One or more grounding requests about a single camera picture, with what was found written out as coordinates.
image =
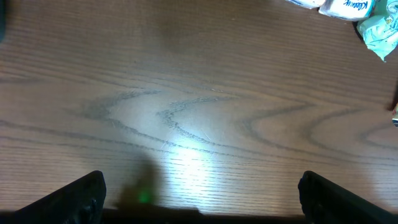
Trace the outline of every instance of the tissue package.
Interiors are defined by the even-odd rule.
[[[313,9],[316,7],[320,7],[326,0],[286,0],[293,4],[306,7],[307,9]]]
[[[384,61],[398,43],[398,1],[378,0],[373,15],[359,22],[357,30],[368,49]]]
[[[327,0],[319,9],[320,14],[348,21],[367,19],[375,0]]]

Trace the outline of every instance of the light blue wrapper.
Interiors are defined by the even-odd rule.
[[[398,44],[398,0],[377,1],[373,15],[359,22],[357,29],[368,49],[384,62]]]

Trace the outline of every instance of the wood grain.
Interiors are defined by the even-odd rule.
[[[0,209],[102,170],[106,207],[151,185],[165,207],[298,215],[313,170],[398,211],[398,55],[349,22],[281,0],[35,0],[7,23]]]

